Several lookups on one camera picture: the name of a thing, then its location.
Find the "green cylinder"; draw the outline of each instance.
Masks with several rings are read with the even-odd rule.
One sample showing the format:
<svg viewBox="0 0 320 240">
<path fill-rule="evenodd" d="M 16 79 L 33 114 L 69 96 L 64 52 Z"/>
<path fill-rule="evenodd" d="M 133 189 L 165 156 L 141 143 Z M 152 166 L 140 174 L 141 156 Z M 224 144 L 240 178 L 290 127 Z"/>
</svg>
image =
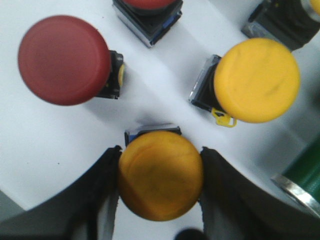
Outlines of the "green cylinder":
<svg viewBox="0 0 320 240">
<path fill-rule="evenodd" d="M 320 136 L 272 180 L 290 197 L 320 218 Z"/>
</svg>

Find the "red button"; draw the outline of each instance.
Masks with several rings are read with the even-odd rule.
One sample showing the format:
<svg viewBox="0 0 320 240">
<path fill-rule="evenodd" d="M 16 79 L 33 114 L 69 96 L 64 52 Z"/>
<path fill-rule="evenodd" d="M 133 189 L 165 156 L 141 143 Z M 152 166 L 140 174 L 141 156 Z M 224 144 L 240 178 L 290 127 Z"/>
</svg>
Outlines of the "red button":
<svg viewBox="0 0 320 240">
<path fill-rule="evenodd" d="M 106 84 L 111 55 L 100 33 L 72 16 L 45 18 L 25 34 L 18 65 L 29 89 L 57 105 L 76 105 Z"/>
<path fill-rule="evenodd" d="M 176 0 L 123 0 L 137 9 L 156 10 L 165 8 Z"/>
</svg>

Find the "metal rim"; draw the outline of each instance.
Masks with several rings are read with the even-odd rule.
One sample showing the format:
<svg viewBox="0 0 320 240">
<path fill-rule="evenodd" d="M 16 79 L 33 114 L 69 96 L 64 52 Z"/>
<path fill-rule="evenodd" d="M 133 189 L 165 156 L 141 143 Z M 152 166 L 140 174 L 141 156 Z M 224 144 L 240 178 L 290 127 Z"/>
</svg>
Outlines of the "metal rim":
<svg viewBox="0 0 320 240">
<path fill-rule="evenodd" d="M 313 9 L 310 0 L 301 0 L 301 5 L 312 20 L 320 23 L 320 15 Z"/>
<path fill-rule="evenodd" d="M 320 203 L 308 192 L 281 174 L 276 174 L 272 177 L 272 181 L 290 197 L 307 208 L 315 217 L 320 218 Z"/>
</svg>

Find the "white surface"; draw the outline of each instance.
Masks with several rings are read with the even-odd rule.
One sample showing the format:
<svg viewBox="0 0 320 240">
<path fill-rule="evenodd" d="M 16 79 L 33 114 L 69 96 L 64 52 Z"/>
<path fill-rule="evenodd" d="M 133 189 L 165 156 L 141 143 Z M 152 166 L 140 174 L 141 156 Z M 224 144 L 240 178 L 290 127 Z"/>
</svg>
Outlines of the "white surface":
<svg viewBox="0 0 320 240">
<path fill-rule="evenodd" d="M 178 23 L 147 49 L 117 18 L 111 0 L 0 1 L 0 190 L 30 209 L 71 184 L 106 148 L 124 148 L 125 129 L 174 123 L 199 151 L 218 150 L 259 187 L 293 205 L 270 177 L 320 132 L 319 33 L 294 52 L 301 91 L 280 118 L 229 129 L 187 101 L 206 58 L 223 56 L 246 39 L 240 28 L 259 2 L 185 0 Z M 120 99 L 56 106 L 24 85 L 17 68 L 20 40 L 35 22 L 59 14 L 91 23 L 111 50 L 124 55 Z M 167 240 L 188 226 L 202 227 L 198 205 L 175 221 L 158 223 L 136 217 L 120 203 L 114 239 Z"/>
</svg>

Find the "yellow mushroom button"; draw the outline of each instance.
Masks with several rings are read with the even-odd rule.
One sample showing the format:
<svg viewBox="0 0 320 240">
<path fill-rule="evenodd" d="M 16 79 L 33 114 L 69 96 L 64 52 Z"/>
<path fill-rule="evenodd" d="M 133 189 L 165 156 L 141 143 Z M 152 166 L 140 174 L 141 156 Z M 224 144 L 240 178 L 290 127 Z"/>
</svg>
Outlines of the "yellow mushroom button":
<svg viewBox="0 0 320 240">
<path fill-rule="evenodd" d="M 154 131 L 132 141 L 119 160 L 118 189 L 136 215 L 167 221 L 185 214 L 203 186 L 203 163 L 184 137 Z"/>
<path fill-rule="evenodd" d="M 320 0 L 310 0 L 313 10 L 320 16 Z"/>
<path fill-rule="evenodd" d="M 214 93 L 233 118 L 263 123 L 285 113 L 296 99 L 300 71 L 291 52 L 267 38 L 231 48 L 214 75 Z"/>
</svg>

